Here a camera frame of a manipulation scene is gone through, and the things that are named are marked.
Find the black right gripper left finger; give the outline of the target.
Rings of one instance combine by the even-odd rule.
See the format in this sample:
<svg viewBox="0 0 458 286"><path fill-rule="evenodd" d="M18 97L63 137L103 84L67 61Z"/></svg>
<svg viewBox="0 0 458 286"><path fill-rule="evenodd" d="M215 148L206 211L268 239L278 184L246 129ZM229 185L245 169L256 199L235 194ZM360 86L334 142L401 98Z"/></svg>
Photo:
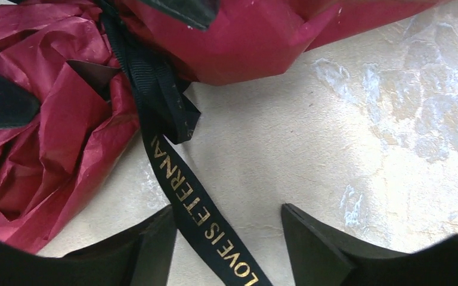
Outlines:
<svg viewBox="0 0 458 286"><path fill-rule="evenodd" d="M0 285L166 285L177 229L171 206L63 257L0 242Z"/></svg>

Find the red paper flower bouquet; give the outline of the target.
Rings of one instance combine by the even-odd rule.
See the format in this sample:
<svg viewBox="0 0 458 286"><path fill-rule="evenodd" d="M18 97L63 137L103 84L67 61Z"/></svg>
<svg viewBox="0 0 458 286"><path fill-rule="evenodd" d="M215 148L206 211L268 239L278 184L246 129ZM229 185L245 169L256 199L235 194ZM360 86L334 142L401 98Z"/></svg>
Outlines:
<svg viewBox="0 0 458 286"><path fill-rule="evenodd" d="M178 83L284 73L305 51L435 1L111 1ZM138 129L101 1L0 5L0 241L35 253L94 196Z"/></svg>

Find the black printed ribbon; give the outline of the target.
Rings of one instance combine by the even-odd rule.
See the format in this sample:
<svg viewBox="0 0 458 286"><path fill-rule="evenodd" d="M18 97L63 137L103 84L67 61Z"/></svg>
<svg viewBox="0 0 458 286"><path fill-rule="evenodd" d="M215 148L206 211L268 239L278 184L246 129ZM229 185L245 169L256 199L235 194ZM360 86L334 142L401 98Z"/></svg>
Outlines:
<svg viewBox="0 0 458 286"><path fill-rule="evenodd" d="M169 61L139 43L112 1L99 1L110 46L128 78L141 135L154 175L169 200L175 224L225 285L270 285L250 251L223 217L174 145L193 136L200 111L184 95L189 82Z"/></svg>

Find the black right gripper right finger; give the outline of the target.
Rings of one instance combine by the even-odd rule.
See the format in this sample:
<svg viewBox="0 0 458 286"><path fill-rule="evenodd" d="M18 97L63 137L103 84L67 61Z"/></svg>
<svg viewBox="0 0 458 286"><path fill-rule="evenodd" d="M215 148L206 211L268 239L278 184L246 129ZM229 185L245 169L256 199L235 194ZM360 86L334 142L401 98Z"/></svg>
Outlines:
<svg viewBox="0 0 458 286"><path fill-rule="evenodd" d="M296 285L458 285L458 234L414 253L379 247L283 204Z"/></svg>

